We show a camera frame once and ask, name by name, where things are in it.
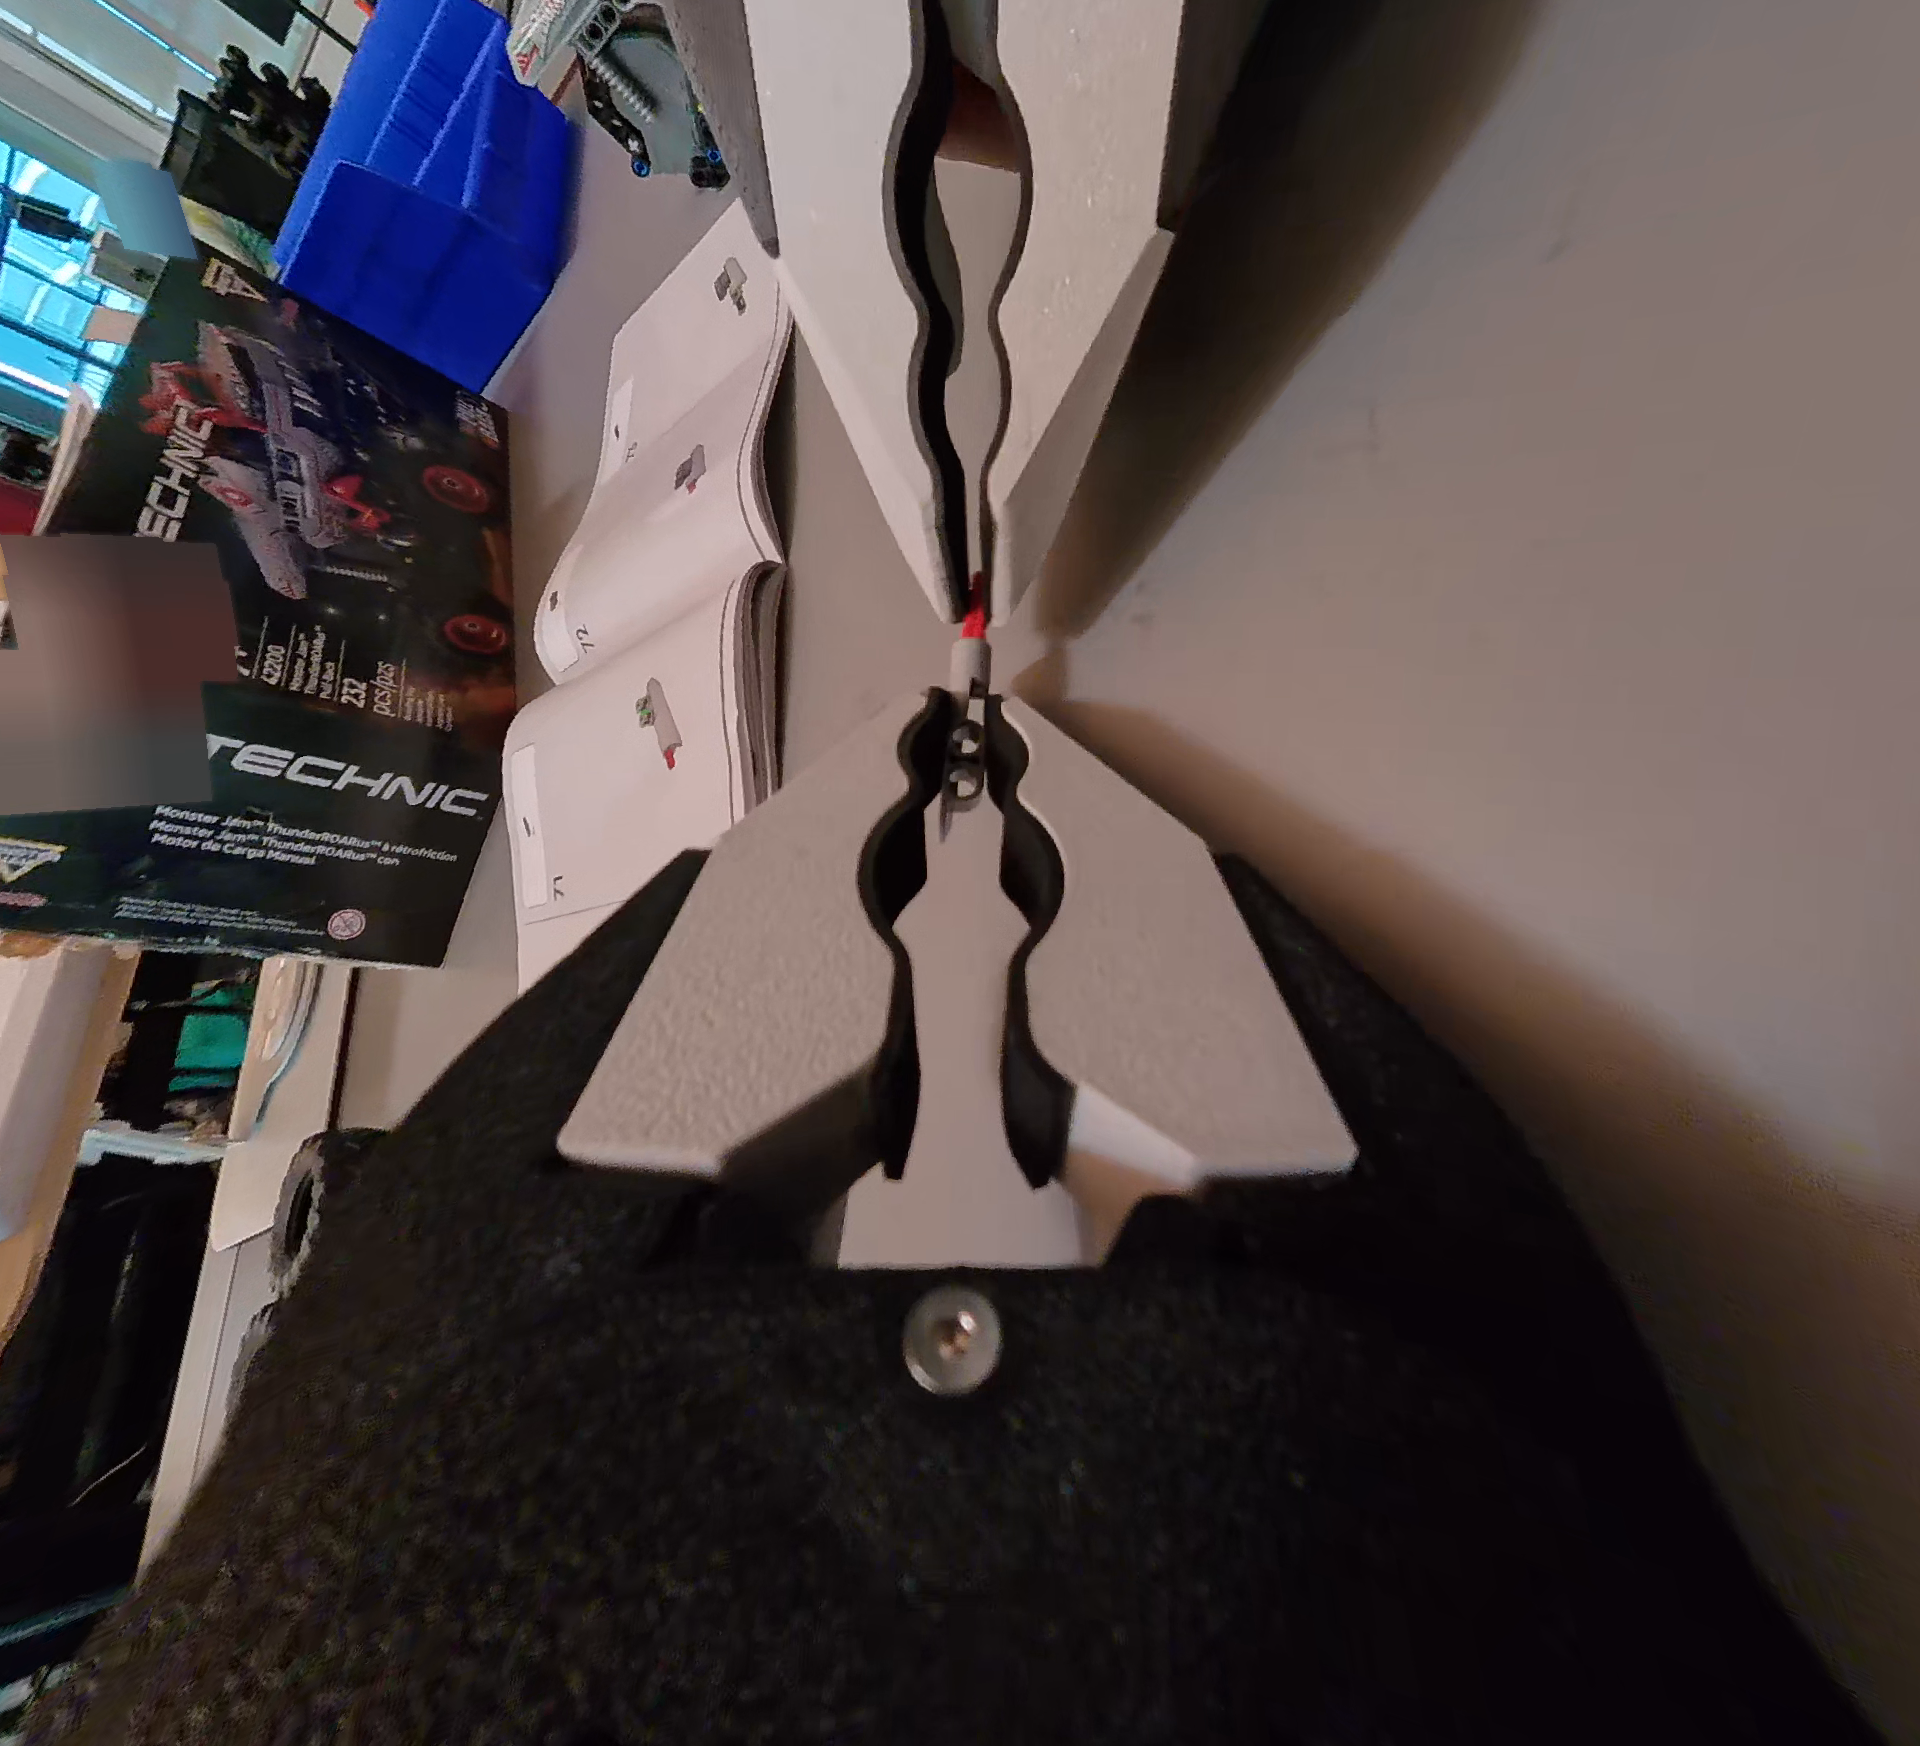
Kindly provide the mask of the blue plastic bin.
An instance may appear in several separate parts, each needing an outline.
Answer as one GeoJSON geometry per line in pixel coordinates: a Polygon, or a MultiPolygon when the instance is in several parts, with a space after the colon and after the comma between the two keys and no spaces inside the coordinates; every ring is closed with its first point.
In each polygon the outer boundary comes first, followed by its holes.
{"type": "Polygon", "coordinates": [[[522,82],[480,0],[378,0],[325,130],[325,154],[506,234],[560,236],[570,120],[522,82]]]}
{"type": "Polygon", "coordinates": [[[278,283],[458,387],[485,390],[553,290],[570,155],[508,175],[483,159],[477,205],[346,161],[309,175],[276,241],[278,283]]]}

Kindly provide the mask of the grey toy connector piece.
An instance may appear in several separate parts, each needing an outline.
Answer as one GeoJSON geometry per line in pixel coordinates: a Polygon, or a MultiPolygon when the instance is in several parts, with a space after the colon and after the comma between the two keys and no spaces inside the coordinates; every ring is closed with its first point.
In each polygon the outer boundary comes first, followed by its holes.
{"type": "Polygon", "coordinates": [[[964,635],[950,668],[950,725],[942,758],[939,839],[955,821],[989,797],[991,779],[991,646],[981,635],[964,635]]]}

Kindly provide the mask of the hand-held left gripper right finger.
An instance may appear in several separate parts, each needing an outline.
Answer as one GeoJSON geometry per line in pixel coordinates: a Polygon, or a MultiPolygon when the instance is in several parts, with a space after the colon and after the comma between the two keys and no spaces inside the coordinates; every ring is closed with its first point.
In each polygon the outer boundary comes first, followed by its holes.
{"type": "Polygon", "coordinates": [[[1195,1195],[1346,1175],[1356,1137],[1212,849],[1022,701],[986,699],[979,738],[1026,922],[998,1063],[1022,1180],[1195,1195]]]}

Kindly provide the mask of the black toy set box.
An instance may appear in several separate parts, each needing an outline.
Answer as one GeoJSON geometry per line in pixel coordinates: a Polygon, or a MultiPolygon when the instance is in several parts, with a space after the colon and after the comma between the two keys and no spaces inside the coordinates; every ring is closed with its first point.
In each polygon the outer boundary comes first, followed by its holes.
{"type": "Polygon", "coordinates": [[[442,966],[517,701],[504,410],[201,247],[49,495],[216,556],[234,678],[201,800],[4,817],[4,925],[442,966]]]}

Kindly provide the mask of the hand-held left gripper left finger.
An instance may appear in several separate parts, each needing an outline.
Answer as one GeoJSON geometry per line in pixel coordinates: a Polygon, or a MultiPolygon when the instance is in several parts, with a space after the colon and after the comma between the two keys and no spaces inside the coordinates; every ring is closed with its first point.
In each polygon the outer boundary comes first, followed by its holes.
{"type": "Polygon", "coordinates": [[[708,854],[560,1153],[708,1184],[898,1181],[924,1063],[898,919],[955,704],[911,694],[708,854]]]}

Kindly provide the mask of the open instruction booklet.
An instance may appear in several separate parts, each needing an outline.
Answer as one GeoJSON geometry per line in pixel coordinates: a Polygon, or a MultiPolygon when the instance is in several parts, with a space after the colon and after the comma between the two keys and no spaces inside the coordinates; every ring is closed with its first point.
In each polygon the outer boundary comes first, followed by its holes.
{"type": "Polygon", "coordinates": [[[616,336],[598,474],[536,614],[549,687],[504,749],[526,987],[780,784],[765,434],[790,339],[743,200],[616,336]]]}

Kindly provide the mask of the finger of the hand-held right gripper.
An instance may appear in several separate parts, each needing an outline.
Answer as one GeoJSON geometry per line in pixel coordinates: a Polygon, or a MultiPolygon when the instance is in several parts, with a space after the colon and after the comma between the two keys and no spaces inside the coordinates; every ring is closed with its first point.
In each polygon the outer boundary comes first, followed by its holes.
{"type": "Polygon", "coordinates": [[[1006,416],[983,479],[998,625],[1038,579],[1171,252],[1160,220],[1184,0],[996,0],[1027,147],[996,299],[1006,416]]]}
{"type": "Polygon", "coordinates": [[[961,283],[934,168],[953,95],[937,0],[744,0],[782,285],[936,619],[970,608],[948,419],[961,283]]]}

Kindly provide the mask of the white sign stand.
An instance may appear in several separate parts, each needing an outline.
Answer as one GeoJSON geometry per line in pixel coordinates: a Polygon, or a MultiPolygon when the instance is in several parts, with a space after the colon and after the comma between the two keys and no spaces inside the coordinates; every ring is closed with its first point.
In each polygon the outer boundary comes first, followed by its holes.
{"type": "Polygon", "coordinates": [[[255,984],[248,1043],[227,1117],[227,1145],[251,1140],[265,1122],[276,1088],[298,1063],[325,984],[325,965],[271,957],[255,984]]]}

